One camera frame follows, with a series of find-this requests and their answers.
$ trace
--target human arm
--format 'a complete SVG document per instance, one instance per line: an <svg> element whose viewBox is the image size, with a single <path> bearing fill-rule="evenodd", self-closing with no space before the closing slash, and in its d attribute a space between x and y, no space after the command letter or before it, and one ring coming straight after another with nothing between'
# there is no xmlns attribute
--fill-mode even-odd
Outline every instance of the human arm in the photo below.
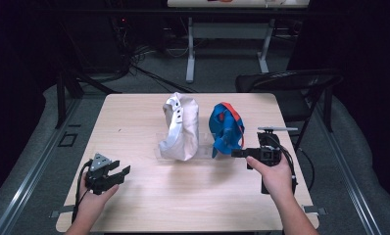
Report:
<svg viewBox="0 0 390 235"><path fill-rule="evenodd" d="M286 235L318 234L292 192L292 173L286 157L282 155L278 165L267 166L253 157L247 157L247 164L258 171L280 214Z"/></svg>
<svg viewBox="0 0 390 235"><path fill-rule="evenodd" d="M97 218L100 216L107 201L119 190L116 184L105 193L95 195L87 192L85 187L85 174L82 175L79 195L84 195L78 207L78 213L75 221L67 230L66 234L88 234Z"/></svg>

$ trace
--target chair backrest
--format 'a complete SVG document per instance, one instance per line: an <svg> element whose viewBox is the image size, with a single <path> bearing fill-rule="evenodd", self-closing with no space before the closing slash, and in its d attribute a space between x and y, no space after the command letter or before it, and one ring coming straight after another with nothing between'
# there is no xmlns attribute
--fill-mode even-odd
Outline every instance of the chair backrest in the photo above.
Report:
<svg viewBox="0 0 390 235"><path fill-rule="evenodd" d="M324 89L339 83L342 75L338 70L287 70L251 75L239 75L235 79L235 88L239 93L249 93L255 89L301 90L310 89L319 95Z"/></svg>

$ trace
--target wooden tabletop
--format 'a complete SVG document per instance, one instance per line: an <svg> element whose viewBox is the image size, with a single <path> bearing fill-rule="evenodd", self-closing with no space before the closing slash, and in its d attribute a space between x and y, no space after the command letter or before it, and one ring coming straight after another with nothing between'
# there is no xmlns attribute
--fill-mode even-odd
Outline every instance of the wooden tabletop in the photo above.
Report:
<svg viewBox="0 0 390 235"><path fill-rule="evenodd" d="M271 94L187 94L199 104L200 135L208 126L214 105L230 103L245 125L245 148L257 148L257 127L284 126ZM157 157L160 133L168 133L162 110L170 94L109 95L85 149L78 172L96 153L121 165L131 165L116 195L108 202L92 231L202 232L281 230L277 209L269 195L261 194L261 176L246 168L245 159L219 156L188 162ZM299 185L295 197L311 206L302 171L286 131L276 132L292 155ZM74 204L76 178L65 205ZM62 213L57 230L71 225L70 212ZM317 217L308 214L314 227Z"/></svg>
<svg viewBox="0 0 390 235"><path fill-rule="evenodd" d="M169 7L177 8L307 8L310 0L168 0Z"/></svg>

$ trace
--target white bag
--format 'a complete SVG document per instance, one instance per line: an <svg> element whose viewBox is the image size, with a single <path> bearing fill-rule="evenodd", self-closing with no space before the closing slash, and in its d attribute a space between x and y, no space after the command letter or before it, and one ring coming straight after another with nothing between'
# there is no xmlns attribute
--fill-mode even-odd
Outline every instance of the white bag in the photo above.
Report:
<svg viewBox="0 0 390 235"><path fill-rule="evenodd" d="M159 143L164 159L187 161L199 146L198 104L188 96L173 93L163 106L169 134Z"/></svg>

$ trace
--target red strap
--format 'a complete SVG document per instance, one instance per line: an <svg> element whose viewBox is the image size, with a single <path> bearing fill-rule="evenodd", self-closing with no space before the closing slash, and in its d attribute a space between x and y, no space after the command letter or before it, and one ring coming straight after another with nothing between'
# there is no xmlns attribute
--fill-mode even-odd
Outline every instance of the red strap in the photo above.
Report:
<svg viewBox="0 0 390 235"><path fill-rule="evenodd" d="M241 126L238 124L238 121L241 119L241 116L232 108L232 106L229 103L226 102L221 102L222 105L224 105L232 114L234 117L235 121L237 122L238 128L240 129L241 132L241 148L244 147L244 132Z"/></svg>

